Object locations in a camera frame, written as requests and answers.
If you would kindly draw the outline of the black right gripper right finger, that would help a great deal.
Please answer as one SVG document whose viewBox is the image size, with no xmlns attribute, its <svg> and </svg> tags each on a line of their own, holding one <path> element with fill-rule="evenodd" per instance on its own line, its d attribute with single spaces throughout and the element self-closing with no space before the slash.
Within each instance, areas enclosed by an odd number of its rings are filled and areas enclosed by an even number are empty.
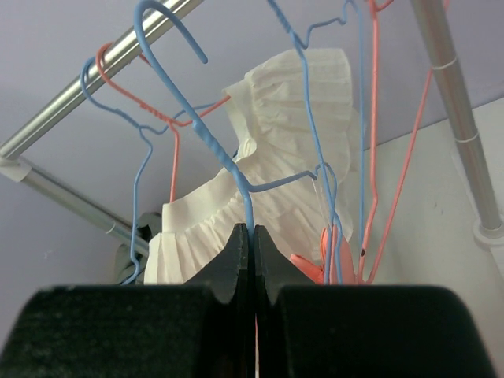
<svg viewBox="0 0 504 378">
<path fill-rule="evenodd" d="M 463 301 L 444 287 L 321 285 L 254 232 L 262 377 L 493 377 Z"/>
</svg>

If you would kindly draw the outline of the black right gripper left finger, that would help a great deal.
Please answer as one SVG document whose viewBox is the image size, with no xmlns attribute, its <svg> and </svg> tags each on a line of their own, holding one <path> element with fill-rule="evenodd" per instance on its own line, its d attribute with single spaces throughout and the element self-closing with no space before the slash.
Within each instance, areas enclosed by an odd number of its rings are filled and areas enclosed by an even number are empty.
<svg viewBox="0 0 504 378">
<path fill-rule="evenodd" d="M 246 377 L 248 234 L 181 285 L 47 287 L 1 352 L 4 377 Z"/>
</svg>

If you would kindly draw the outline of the salmon pink skirt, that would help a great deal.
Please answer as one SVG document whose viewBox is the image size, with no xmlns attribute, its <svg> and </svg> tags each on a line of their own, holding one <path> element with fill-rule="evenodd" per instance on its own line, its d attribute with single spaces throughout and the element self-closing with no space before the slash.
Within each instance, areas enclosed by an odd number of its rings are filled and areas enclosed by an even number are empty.
<svg viewBox="0 0 504 378">
<path fill-rule="evenodd" d="M 307 260 L 301 255 L 292 254 L 289 257 L 290 262 L 300 270 L 305 276 L 310 278 L 316 284 L 322 284 L 324 282 L 325 273 L 325 262 L 326 262 L 326 252 L 328 249 L 327 244 L 327 229 L 324 228 L 321 233 L 321 239 L 319 243 L 319 250 L 321 255 L 321 263 L 313 263 Z M 337 284 L 337 268 L 340 268 L 342 273 L 342 283 L 343 284 L 356 284 L 356 276 L 354 272 L 354 263 L 350 251 L 350 246 L 345 238 L 339 248 L 336 247 L 337 244 L 337 229 L 336 226 L 333 227 L 333 237 L 331 247 L 332 251 L 332 262 L 330 266 L 330 284 Z"/>
</svg>

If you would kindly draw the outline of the blue wire hanger grey skirt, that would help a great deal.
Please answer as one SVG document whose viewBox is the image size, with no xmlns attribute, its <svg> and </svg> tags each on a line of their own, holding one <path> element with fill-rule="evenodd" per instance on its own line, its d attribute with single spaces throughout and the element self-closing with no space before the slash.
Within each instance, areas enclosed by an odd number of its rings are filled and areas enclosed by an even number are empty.
<svg viewBox="0 0 504 378">
<path fill-rule="evenodd" d="M 193 35 L 188 31 L 183 22 L 178 18 L 178 16 L 170 10 L 167 6 L 163 5 L 159 1 L 140 1 L 136 6 L 133 13 L 133 27 L 136 33 L 136 38 L 141 47 L 143 55 L 146 56 L 150 65 L 153 67 L 154 71 L 158 75 L 161 82 L 168 88 L 172 96 L 178 101 L 182 106 L 182 109 L 191 119 L 191 128 L 193 132 L 205 143 L 205 145 L 212 151 L 217 160 L 223 165 L 223 167 L 232 175 L 233 180 L 243 198 L 244 209 L 245 209 L 245 224 L 248 232 L 248 238 L 252 242 L 254 240 L 254 211 L 251 195 L 253 193 L 263 192 L 272 190 L 283 185 L 287 185 L 296 180 L 300 180 L 303 177 L 309 177 L 312 180 L 316 180 L 317 176 L 314 172 L 309 170 L 296 173 L 292 176 L 286 178 L 272 181 L 271 183 L 265 183 L 260 185 L 253 185 L 249 180 L 243 175 L 239 166 L 232 160 L 225 149 L 220 145 L 218 140 L 213 136 L 202 117 L 196 112 L 195 107 L 193 107 L 186 97 L 182 94 L 179 88 L 174 84 L 172 79 L 169 77 L 167 72 L 161 66 L 161 63 L 155 57 L 150 43 L 147 41 L 146 33 L 143 27 L 143 14 L 147 10 L 154 10 L 159 12 L 162 16 L 167 18 L 172 22 L 173 26 L 180 32 L 184 37 L 189 47 L 194 51 L 197 58 L 201 63 L 206 64 L 208 62 L 208 57 L 204 53 L 203 49 L 199 46 Z"/>
</svg>

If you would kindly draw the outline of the white pleated skirt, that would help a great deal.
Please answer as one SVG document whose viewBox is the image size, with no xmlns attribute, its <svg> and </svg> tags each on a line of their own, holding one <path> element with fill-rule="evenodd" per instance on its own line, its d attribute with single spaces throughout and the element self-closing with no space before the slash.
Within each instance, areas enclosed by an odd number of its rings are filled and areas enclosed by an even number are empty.
<svg viewBox="0 0 504 378">
<path fill-rule="evenodd" d="M 355 195 L 359 119 L 353 107 L 351 68 L 339 48 L 315 48 L 299 57 L 288 50 L 250 70 L 224 91 L 225 109 L 239 140 L 235 162 L 252 184 L 269 183 L 329 164 L 343 236 L 354 225 L 348 198 Z M 267 228 L 280 252 L 319 262 L 324 228 L 320 180 L 303 177 L 252 194 L 254 220 Z M 150 241 L 146 284 L 181 284 L 224 248 L 245 220 L 243 199 L 225 169 L 162 208 L 161 231 Z"/>
</svg>

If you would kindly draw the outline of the silver white clothes rack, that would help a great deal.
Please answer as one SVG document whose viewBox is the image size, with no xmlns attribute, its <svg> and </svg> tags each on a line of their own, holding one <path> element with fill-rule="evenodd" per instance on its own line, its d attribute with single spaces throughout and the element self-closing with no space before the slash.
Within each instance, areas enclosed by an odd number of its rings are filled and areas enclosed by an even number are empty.
<svg viewBox="0 0 504 378">
<path fill-rule="evenodd" d="M 161 3 L 172 10 L 180 20 L 199 4 L 197 1 Z M 475 132 L 476 125 L 469 119 L 473 112 L 468 92 L 463 84 L 464 76 L 442 2 L 414 1 L 412 7 L 453 130 L 461 134 Z M 143 14 L 143 27 L 147 41 L 152 44 L 174 26 L 159 12 L 147 10 Z M 131 27 L 106 51 L 105 69 L 110 76 L 114 76 L 141 53 L 134 27 Z M 1 166 L 12 170 L 24 168 L 24 163 L 19 159 L 21 154 L 84 102 L 87 95 L 97 91 L 103 84 L 104 81 L 96 68 L 91 70 L 86 80 L 74 79 L 2 144 Z M 489 172 L 486 168 L 477 169 L 469 164 L 469 160 L 483 157 L 483 149 L 467 147 L 460 149 L 459 153 L 472 195 L 476 200 L 477 212 L 480 219 L 487 222 L 496 211 L 495 196 L 487 193 L 491 189 Z M 26 169 L 26 174 L 19 178 L 21 181 L 33 184 L 38 192 L 111 234 L 122 243 L 131 245 L 135 250 L 135 225 L 94 204 L 52 176 L 45 175 L 31 166 L 27 166 Z"/>
</svg>

